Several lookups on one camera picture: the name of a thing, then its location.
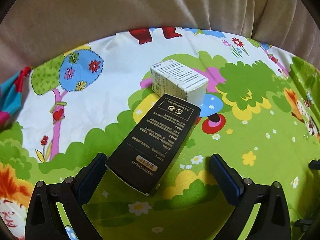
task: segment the purple flower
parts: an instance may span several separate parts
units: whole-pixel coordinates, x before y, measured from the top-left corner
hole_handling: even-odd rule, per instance
[[[228,41],[222,41],[222,43],[223,43],[224,45],[228,46],[228,47],[231,46],[231,44],[230,44]]]
[[[73,68],[67,68],[67,71],[65,72],[65,79],[71,79],[75,73],[75,70]]]

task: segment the beige fabric backdrop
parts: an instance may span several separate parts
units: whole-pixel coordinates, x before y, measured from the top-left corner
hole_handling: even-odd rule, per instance
[[[236,33],[320,65],[320,32],[299,0],[17,0],[0,25],[0,82],[86,42],[156,26]]]

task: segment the colorful fabric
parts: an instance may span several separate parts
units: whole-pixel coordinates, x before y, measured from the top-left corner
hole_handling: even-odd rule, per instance
[[[21,107],[23,79],[31,71],[24,68],[3,84],[0,84],[0,127]]]
[[[319,72],[268,44],[170,27],[118,33],[32,71],[16,122],[0,133],[0,172],[25,186],[12,194],[0,188],[0,201],[6,202],[0,214],[5,222],[12,220],[15,236],[23,236],[37,181],[59,183],[97,153],[113,153],[159,99],[150,87],[149,68],[167,59],[208,77],[200,118],[154,196],[144,196],[106,172],[83,206],[101,236],[213,239],[233,210],[208,171],[214,153],[256,183],[279,181],[292,221],[310,217],[318,203],[319,179],[308,163],[320,158]],[[10,215],[5,200],[22,214]],[[59,210],[69,225],[61,206]],[[246,238],[254,215],[240,239]]]

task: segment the black box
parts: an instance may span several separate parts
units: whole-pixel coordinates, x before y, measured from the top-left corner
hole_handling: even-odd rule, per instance
[[[106,161],[129,186],[154,194],[187,142],[200,108],[164,94]]]

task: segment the blue tree canopy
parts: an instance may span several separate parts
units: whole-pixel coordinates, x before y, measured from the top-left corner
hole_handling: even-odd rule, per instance
[[[67,91],[81,91],[101,74],[103,59],[95,52],[81,49],[66,56],[59,70],[59,82]]]

